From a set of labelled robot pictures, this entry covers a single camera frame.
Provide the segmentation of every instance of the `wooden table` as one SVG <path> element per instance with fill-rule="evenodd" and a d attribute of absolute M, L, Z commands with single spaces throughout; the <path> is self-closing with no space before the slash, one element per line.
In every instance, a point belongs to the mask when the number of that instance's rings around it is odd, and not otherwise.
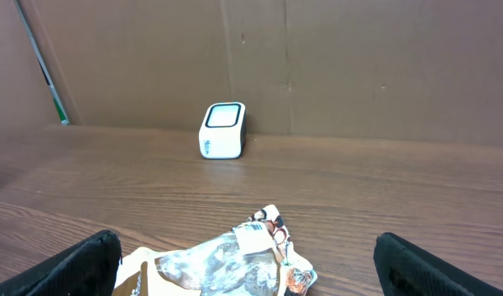
<path fill-rule="evenodd" d="M 394 232 L 503 289 L 503 149 L 248 135 L 203 160 L 196 132 L 48 127 L 0 151 L 0 282 L 101 229 L 123 253 L 192 247 L 276 204 L 310 295 L 381 294 Z"/>

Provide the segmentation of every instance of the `cardboard backdrop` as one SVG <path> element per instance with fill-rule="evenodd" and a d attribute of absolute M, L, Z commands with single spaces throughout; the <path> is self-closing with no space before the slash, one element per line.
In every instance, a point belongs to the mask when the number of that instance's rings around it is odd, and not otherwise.
<path fill-rule="evenodd" d="M 503 146 L 503 0 L 20 0 L 73 123 Z"/>
<path fill-rule="evenodd" d="M 53 97 L 13 1 L 0 0 L 0 149 L 60 124 Z"/>

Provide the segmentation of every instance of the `crumpled plastic packaging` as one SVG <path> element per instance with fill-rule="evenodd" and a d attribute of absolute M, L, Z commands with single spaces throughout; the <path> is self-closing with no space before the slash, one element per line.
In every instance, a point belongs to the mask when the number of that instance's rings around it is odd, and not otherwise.
<path fill-rule="evenodd" d="M 152 252 L 148 257 L 151 262 L 146 268 L 156 269 L 158 280 L 188 291 L 198 291 L 203 296 L 304 296 L 317 279 L 310 262 L 293 250 L 288 229 L 273 205 L 257 211 L 230 233 L 187 250 Z M 131 294 L 140 294 L 142 290 L 155 291 L 151 282 L 156 281 L 152 280 L 156 276 L 144 281 L 143 275 L 141 272 L 137 280 L 132 281 L 136 287 L 132 287 Z M 122 279 L 117 279 L 115 292 L 122 284 L 119 280 Z M 140 287 L 142 283 L 147 283 L 149 288 Z M 166 291 L 159 291 L 159 295 L 162 294 L 165 295 Z"/>

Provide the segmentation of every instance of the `small white box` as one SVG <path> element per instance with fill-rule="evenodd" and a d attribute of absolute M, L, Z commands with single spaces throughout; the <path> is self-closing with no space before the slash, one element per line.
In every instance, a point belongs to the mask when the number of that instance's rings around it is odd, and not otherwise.
<path fill-rule="evenodd" d="M 212 104 L 199 131 L 202 156 L 207 159 L 235 159 L 246 139 L 246 107 L 242 103 Z"/>

